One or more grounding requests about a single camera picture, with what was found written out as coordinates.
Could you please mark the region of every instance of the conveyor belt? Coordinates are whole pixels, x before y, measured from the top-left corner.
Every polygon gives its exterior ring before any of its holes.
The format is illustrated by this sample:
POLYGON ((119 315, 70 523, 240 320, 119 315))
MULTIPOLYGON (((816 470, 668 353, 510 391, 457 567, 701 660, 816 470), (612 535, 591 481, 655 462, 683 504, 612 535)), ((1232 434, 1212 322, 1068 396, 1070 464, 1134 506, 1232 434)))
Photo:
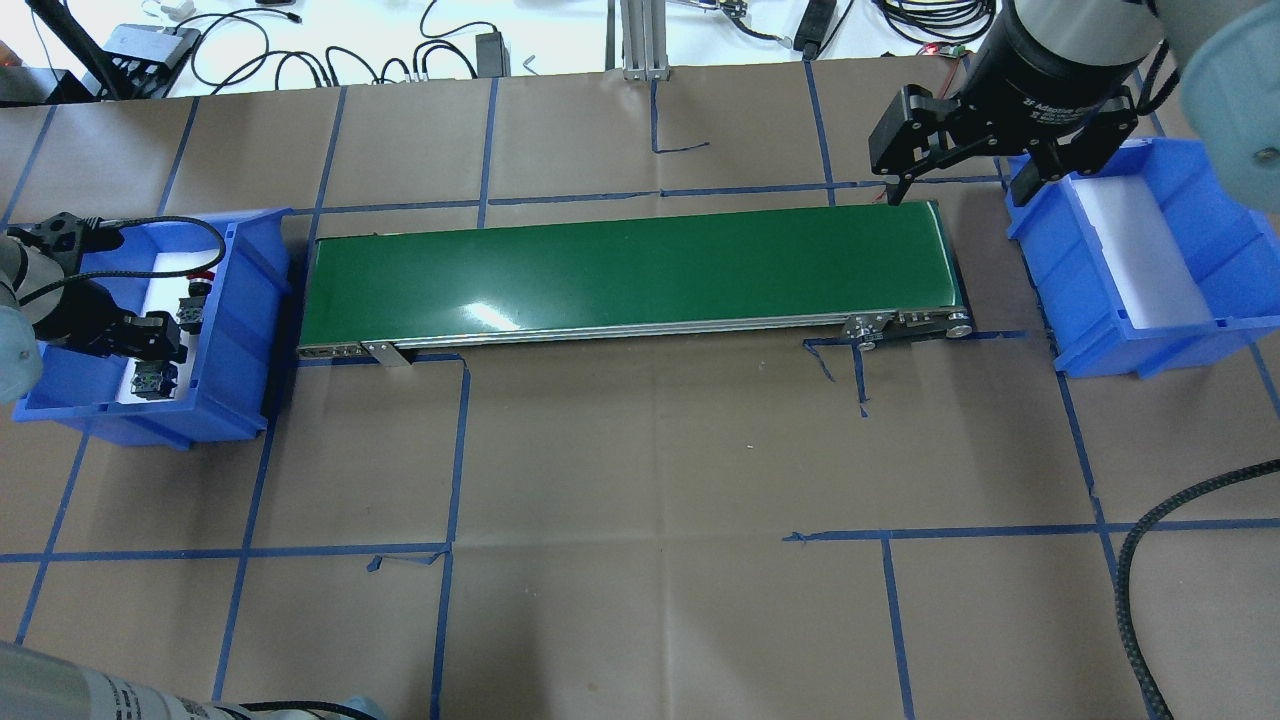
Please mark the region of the conveyor belt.
POLYGON ((955 337, 964 305, 933 202, 343 237, 316 246, 298 354, 835 323, 955 337))

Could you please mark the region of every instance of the blue bin containing objects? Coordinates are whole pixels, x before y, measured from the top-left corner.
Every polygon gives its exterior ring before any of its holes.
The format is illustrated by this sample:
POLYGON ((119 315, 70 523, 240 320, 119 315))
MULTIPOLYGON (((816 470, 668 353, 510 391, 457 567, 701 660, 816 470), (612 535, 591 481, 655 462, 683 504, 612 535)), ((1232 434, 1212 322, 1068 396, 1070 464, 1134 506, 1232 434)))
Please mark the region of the blue bin containing objects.
MULTIPOLYGON (((262 396, 280 299, 289 292, 289 258, 280 237, 280 219, 291 214, 289 209, 275 209, 200 215, 227 238, 227 256, 212 270, 200 334, 182 334, 189 351, 172 400, 127 397, 132 360, 44 346, 44 375, 18 401, 14 419, 55 420, 123 446, 187 450, 193 442, 256 437, 266 428, 262 396)), ((118 250, 84 255, 82 270, 160 269, 161 259, 175 259, 180 269, 207 261, 191 263, 188 258, 195 255, 186 254, 215 250, 209 232, 189 223, 140 225, 123 233, 124 245, 118 250)), ((154 283, 178 282, 183 288, 187 283, 184 278, 97 282, 111 292, 116 305, 138 314, 150 309, 177 314, 177 300, 157 299, 154 283), (148 302, 164 305, 151 307, 148 302)))
POLYGON ((1276 233, 1197 141, 1130 141, 1093 177, 1006 202, 1068 375, 1211 365, 1280 327, 1276 233))

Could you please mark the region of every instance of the metal bracket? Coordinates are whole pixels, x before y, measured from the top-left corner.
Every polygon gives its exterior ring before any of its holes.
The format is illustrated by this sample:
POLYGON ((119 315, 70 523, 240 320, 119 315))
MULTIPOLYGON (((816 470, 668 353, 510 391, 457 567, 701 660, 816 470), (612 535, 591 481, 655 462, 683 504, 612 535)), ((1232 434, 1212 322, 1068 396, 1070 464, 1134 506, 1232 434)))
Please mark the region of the metal bracket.
POLYGON ((408 357, 404 357, 404 355, 399 350, 396 350, 396 346, 390 342, 379 341, 365 342, 362 345, 365 346, 365 351, 372 355, 374 360, 378 360, 379 365, 387 368, 408 366, 408 357))
POLYGON ((961 338, 973 332, 964 307, 927 310, 878 310, 859 313, 845 322, 841 334, 858 343, 858 350, 876 350, 877 343, 893 340, 961 338))
POLYGON ((667 79, 667 0, 621 0, 622 76, 627 79, 667 79))

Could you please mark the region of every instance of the black pole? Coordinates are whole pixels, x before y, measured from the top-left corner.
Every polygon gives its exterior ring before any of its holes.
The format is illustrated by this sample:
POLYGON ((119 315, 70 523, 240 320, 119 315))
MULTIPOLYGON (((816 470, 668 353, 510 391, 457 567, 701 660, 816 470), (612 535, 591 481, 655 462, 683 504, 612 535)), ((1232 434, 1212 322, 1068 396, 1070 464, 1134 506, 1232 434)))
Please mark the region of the black pole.
POLYGON ((132 96, 125 95, 125 90, 132 90, 133 83, 125 77, 120 68, 111 63, 111 58, 93 42, 93 38, 84 32, 76 18, 58 0, 27 0, 27 5, 45 20, 49 29, 63 41, 76 58, 84 63, 88 72, 102 83, 106 96, 111 100, 123 100, 132 96))

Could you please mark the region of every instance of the blue plastic bin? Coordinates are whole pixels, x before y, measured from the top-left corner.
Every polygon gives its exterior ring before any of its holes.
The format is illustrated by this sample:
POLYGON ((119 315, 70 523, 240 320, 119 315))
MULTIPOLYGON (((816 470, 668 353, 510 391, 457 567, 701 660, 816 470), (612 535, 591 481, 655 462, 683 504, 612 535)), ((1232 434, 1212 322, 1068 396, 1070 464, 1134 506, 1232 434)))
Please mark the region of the blue plastic bin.
MULTIPOLYGON (((1012 160, 1016 173, 1025 158, 1012 160)), ((1172 232, 1212 319, 1135 328, 1107 268, 1073 174, 1025 208, 1006 197, 1044 314, 1057 338, 1059 370, 1071 377, 1211 365, 1280 327, 1280 243, 1261 213, 1219 186, 1197 141, 1125 143, 1096 177, 1140 176, 1172 232)))
MULTIPOLYGON (((44 348, 45 373, 14 409, 18 421, 55 420, 124 446, 250 439, 266 428, 271 340, 280 299, 289 292, 289 258, 280 219, 289 209, 201 215, 227 238, 227 259, 215 269, 205 301, 200 348, 192 359, 187 396, 142 404, 116 402, 128 361, 44 348)), ((189 223, 125 228, 124 245, 84 256, 84 270, 147 269, 160 252, 210 250, 207 231, 189 223)), ((140 311, 147 279, 104 278, 116 305, 140 311)))

